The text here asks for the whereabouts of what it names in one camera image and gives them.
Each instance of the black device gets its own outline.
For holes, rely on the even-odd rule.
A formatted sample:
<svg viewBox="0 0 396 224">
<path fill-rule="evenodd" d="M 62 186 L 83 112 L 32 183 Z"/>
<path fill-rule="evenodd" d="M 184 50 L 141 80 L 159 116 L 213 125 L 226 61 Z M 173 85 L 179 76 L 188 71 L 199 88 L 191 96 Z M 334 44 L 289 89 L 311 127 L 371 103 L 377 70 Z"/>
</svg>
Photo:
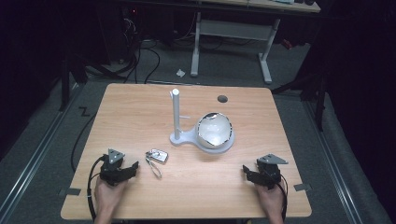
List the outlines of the black device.
<svg viewBox="0 0 396 224">
<path fill-rule="evenodd" d="M 268 154 L 257 159 L 258 173 L 250 171 L 245 165 L 243 165 L 243 169 L 248 181 L 273 189 L 281 178 L 280 170 L 277 167 L 278 164 L 288 164 L 288 162 L 276 155 Z"/>
<path fill-rule="evenodd" d="M 93 170 L 96 167 L 96 164 L 99 161 L 103 162 L 102 167 L 100 168 L 99 176 L 101 179 L 105 180 L 110 186 L 117 186 L 120 182 L 130 179 L 136 176 L 136 170 L 139 168 L 139 161 L 135 162 L 131 167 L 121 169 L 123 162 L 124 153 L 118 152 L 114 149 L 108 149 L 108 155 L 103 155 L 93 164 L 90 176 L 88 178 L 88 187 L 87 187 L 87 199 L 88 206 L 90 207 L 90 212 L 92 216 L 92 220 L 96 219 L 95 210 L 93 207 L 92 201 L 92 190 L 91 190 L 91 181 L 93 179 Z"/>
<path fill-rule="evenodd" d="M 130 179 L 136 175 L 139 162 L 135 162 L 131 167 L 121 169 L 125 154 L 114 149 L 108 150 L 108 155 L 104 155 L 105 161 L 100 168 L 99 176 L 111 186 L 117 186 L 120 182 Z"/>
</svg>

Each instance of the wooden table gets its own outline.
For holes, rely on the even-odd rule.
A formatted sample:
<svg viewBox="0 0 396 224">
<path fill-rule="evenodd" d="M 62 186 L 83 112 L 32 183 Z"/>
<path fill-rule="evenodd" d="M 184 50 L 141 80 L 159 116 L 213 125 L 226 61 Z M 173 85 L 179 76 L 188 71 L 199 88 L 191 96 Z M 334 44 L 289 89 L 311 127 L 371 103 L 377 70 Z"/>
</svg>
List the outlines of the wooden table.
<svg viewBox="0 0 396 224">
<path fill-rule="evenodd" d="M 174 126 L 169 91 L 174 88 L 180 90 L 180 115 L 191 117 L 180 120 L 183 131 L 209 112 L 221 112 L 230 119 L 235 141 L 227 152 L 212 155 L 193 145 L 171 144 Z M 227 96 L 228 102 L 220 103 L 219 95 Z M 265 217 L 242 165 L 256 171 L 256 159 L 269 153 L 289 162 L 279 165 L 289 183 L 287 217 L 311 214 L 305 192 L 293 187 L 302 180 L 273 96 L 265 88 L 110 84 L 70 186 L 81 193 L 66 197 L 63 218 L 91 218 L 86 198 L 89 171 L 109 148 L 126 154 L 123 167 L 140 162 L 116 218 Z M 145 161 L 145 152 L 152 148 L 169 153 L 166 164 L 157 163 L 162 179 L 156 178 Z"/>
</svg>

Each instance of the black tape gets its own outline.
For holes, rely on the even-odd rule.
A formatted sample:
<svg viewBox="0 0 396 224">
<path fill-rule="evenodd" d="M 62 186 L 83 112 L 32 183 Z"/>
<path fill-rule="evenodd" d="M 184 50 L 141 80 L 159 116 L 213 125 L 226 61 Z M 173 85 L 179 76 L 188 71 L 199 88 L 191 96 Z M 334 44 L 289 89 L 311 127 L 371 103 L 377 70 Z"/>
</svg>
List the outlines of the black tape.
<svg viewBox="0 0 396 224">
<path fill-rule="evenodd" d="M 309 191 L 312 189 L 311 185 L 309 185 L 309 184 L 294 185 L 294 188 L 296 191 L 300 191 L 300 190 Z"/>
<path fill-rule="evenodd" d="M 66 195 L 76 195 L 76 196 L 78 196 L 80 192 L 81 192 L 81 189 L 61 189 L 61 190 L 59 190 L 58 195 L 60 197 L 64 197 Z"/>
</svg>

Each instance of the gray carpet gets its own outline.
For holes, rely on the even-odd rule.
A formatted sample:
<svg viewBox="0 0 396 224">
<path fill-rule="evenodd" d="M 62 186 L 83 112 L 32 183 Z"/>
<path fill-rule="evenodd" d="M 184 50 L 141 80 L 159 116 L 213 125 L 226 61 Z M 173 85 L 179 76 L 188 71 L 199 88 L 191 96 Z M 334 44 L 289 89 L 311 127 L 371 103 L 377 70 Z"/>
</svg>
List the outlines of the gray carpet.
<svg viewBox="0 0 396 224">
<path fill-rule="evenodd" d="M 145 43 L 146 47 L 150 45 L 153 46 L 153 43 Z M 206 44 L 204 47 L 213 48 L 214 46 L 216 46 L 216 43 Z M 274 45 L 268 58 L 274 83 L 268 86 L 263 83 L 256 55 L 260 46 L 260 42 L 255 42 L 243 47 L 221 45 L 216 50 L 203 49 L 201 51 L 200 75 L 192 78 L 189 76 L 192 46 L 175 45 L 173 48 L 168 48 L 158 44 L 152 49 L 159 53 L 161 62 L 150 77 L 149 82 L 267 87 L 273 89 L 294 79 L 309 49 L 309 46 L 303 46 L 287 50 L 282 46 Z M 158 58 L 153 52 L 141 50 L 141 59 L 137 66 L 138 83 L 143 82 L 146 75 L 156 66 L 157 60 Z M 110 68 L 118 69 L 120 66 L 113 64 Z M 185 71 L 186 76 L 176 76 L 178 69 Z M 8 223 L 92 223 L 89 220 L 63 220 L 60 212 L 64 196 L 60 196 L 59 192 L 61 189 L 68 188 L 73 178 L 70 157 L 78 135 L 97 111 L 106 85 L 111 82 L 115 81 L 105 77 L 90 76 L 89 82 L 78 88 L 80 93 L 76 93 L 75 101 L 70 105 L 67 113 L 64 114 L 64 120 L 49 144 L 45 159 L 38 167 L 33 179 L 13 210 Z M 130 76 L 129 82 L 134 83 L 134 74 Z M 1 161 L 1 202 L 7 198 L 23 168 L 34 154 L 44 133 L 58 115 L 58 109 L 61 105 L 60 92 L 61 89 L 58 84 L 47 102 L 31 117 L 30 123 L 19 141 Z M 350 220 L 345 207 L 334 186 L 329 167 L 326 165 L 317 130 L 312 125 L 312 118 L 308 116 L 304 107 L 305 103 L 302 103 L 296 92 L 293 91 L 275 95 L 275 100 L 302 180 L 312 187 L 307 192 L 312 206 L 312 215 L 307 218 L 287 218 L 287 222 L 349 223 Z M 350 152 L 349 145 L 332 111 L 329 99 L 327 99 L 326 104 L 324 134 L 328 139 L 337 164 L 345 176 L 347 185 L 353 189 L 352 197 L 360 210 L 362 222 L 390 223 L 362 173 L 359 163 L 354 160 L 353 153 Z M 81 107 L 86 107 L 85 113 L 89 114 L 88 117 L 82 116 L 83 109 Z M 78 163 L 90 128 L 91 125 L 83 132 L 78 141 L 74 155 L 75 164 Z M 267 223 L 267 220 L 265 218 L 254 219 L 253 223 Z"/>
</svg>

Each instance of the table leg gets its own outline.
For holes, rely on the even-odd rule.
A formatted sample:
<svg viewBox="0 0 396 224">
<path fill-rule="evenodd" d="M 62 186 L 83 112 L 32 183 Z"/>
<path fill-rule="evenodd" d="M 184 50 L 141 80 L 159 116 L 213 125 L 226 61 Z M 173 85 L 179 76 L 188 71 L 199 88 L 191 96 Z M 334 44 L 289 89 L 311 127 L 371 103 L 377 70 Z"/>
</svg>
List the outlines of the table leg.
<svg viewBox="0 0 396 224">
<path fill-rule="evenodd" d="M 195 25 L 195 46 L 194 52 L 192 53 L 191 62 L 191 76 L 198 77 L 198 66 L 199 66 L 199 37 L 201 33 L 201 12 L 197 12 L 197 22 Z"/>
<path fill-rule="evenodd" d="M 260 65 L 262 66 L 262 75 L 264 76 L 264 82 L 267 84 L 272 83 L 270 70 L 268 69 L 267 56 L 270 52 L 271 46 L 274 42 L 277 27 L 279 26 L 280 19 L 276 19 L 272 26 L 270 36 L 267 40 L 267 46 L 265 47 L 264 53 L 259 53 Z"/>
</svg>

